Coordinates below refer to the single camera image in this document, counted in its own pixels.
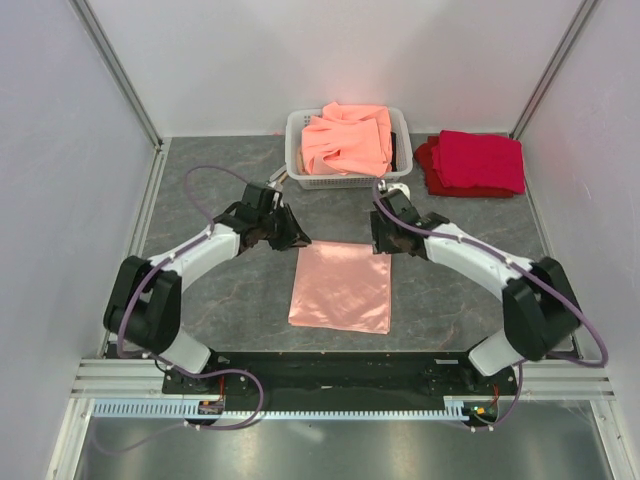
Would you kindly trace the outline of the light pink satin napkin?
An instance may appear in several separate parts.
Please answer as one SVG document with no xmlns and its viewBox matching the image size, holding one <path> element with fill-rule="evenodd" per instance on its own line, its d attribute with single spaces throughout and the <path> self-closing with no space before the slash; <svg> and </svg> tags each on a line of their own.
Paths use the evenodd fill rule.
<svg viewBox="0 0 640 480">
<path fill-rule="evenodd" d="M 392 257 L 369 244 L 315 240 L 298 254 L 289 324 L 388 334 L 391 270 Z"/>
</svg>

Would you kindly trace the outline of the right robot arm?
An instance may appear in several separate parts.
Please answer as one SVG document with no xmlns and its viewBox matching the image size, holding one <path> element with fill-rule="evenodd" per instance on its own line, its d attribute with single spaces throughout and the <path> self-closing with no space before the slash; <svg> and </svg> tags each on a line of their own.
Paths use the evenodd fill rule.
<svg viewBox="0 0 640 480">
<path fill-rule="evenodd" d="M 539 361 L 579 326 L 579 306 L 562 266 L 512 256 L 466 234 L 449 219 L 418 213 L 400 188 L 374 195 L 370 213 L 376 253 L 407 253 L 448 267 L 483 287 L 502 305 L 502 327 L 467 352 L 458 381 L 483 392 L 502 369 Z"/>
</svg>

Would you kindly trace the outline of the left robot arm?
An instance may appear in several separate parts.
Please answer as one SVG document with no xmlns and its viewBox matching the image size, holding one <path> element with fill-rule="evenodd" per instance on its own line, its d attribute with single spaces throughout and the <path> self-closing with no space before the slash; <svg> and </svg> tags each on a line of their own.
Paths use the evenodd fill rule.
<svg viewBox="0 0 640 480">
<path fill-rule="evenodd" d="M 184 374 L 196 392 L 215 389 L 217 354 L 184 330 L 182 295 L 206 273 L 261 241 L 275 251 L 312 244 L 279 191 L 250 183 L 239 201 L 191 239 L 148 259 L 126 258 L 103 315 L 103 326 L 117 336 L 117 353 L 148 354 Z"/>
</svg>

